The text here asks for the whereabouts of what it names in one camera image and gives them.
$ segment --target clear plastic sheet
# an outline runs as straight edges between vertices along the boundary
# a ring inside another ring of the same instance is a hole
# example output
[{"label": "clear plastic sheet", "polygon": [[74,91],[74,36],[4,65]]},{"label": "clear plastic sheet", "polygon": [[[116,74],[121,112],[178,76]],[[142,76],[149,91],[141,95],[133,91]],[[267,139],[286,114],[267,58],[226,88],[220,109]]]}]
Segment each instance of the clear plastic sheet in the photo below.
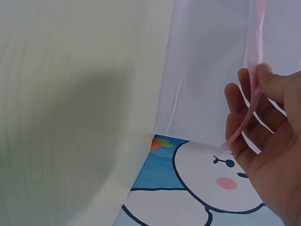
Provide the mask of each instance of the clear plastic sheet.
[{"label": "clear plastic sheet", "polygon": [[[300,70],[301,1],[269,0],[264,61]],[[176,0],[154,133],[219,146],[229,113],[224,87],[247,67],[259,17],[254,0]]]}]

